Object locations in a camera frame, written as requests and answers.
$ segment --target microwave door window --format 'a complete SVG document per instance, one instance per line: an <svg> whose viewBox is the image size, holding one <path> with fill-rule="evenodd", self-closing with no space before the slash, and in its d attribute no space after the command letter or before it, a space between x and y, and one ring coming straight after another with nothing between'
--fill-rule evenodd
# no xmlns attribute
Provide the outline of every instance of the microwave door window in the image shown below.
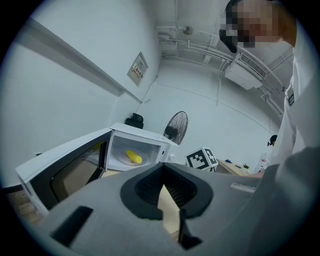
<svg viewBox="0 0 320 256"><path fill-rule="evenodd" d="M51 188L58 201L62 201L84 187L99 168L102 143L99 143L79 157L51 179Z"/></svg>

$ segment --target electric fan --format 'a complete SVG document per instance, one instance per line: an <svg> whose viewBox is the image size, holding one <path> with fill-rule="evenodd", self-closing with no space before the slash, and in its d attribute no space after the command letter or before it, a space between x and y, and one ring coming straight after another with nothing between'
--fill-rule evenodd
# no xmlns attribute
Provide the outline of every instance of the electric fan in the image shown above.
<svg viewBox="0 0 320 256"><path fill-rule="evenodd" d="M186 112L176 113L167 124L163 136L180 145L188 128L188 116Z"/></svg>

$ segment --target floor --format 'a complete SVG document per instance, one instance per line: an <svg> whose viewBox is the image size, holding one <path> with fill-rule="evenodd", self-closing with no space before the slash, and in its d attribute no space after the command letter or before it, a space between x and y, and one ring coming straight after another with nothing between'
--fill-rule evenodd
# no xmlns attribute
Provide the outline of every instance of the floor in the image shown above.
<svg viewBox="0 0 320 256"><path fill-rule="evenodd" d="M38 212L33 203L29 200L26 192L20 190L6 195L15 212L23 219L38 225L43 216Z"/></svg>

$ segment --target open microwave door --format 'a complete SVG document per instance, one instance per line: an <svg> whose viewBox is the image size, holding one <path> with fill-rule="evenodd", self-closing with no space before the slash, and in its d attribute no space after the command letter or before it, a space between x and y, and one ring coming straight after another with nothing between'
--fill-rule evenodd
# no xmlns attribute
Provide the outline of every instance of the open microwave door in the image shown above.
<svg viewBox="0 0 320 256"><path fill-rule="evenodd" d="M103 175L111 133L109 128L89 133L16 168L28 196L42 213Z"/></svg>

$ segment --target ceiling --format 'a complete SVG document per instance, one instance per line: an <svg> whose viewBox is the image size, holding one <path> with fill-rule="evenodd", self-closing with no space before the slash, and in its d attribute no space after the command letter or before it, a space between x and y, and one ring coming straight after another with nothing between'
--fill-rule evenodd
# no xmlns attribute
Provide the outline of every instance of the ceiling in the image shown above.
<svg viewBox="0 0 320 256"><path fill-rule="evenodd" d="M221 59L208 57L206 54L190 50L191 44L206 46L206 49L219 51L221 54L234 58L220 41L219 34L221 15L229 0L153 0L155 28L160 37L165 36L166 41L161 41L162 56L165 58L183 58L205 64L215 69L221 67ZM182 28L191 26L193 33L185 35ZM274 97L283 105L284 88L287 88L293 72L293 48L286 42L264 43L256 48L238 49L246 51L246 55L263 62L272 70L277 79L263 65L269 74L266 85L271 87Z"/></svg>

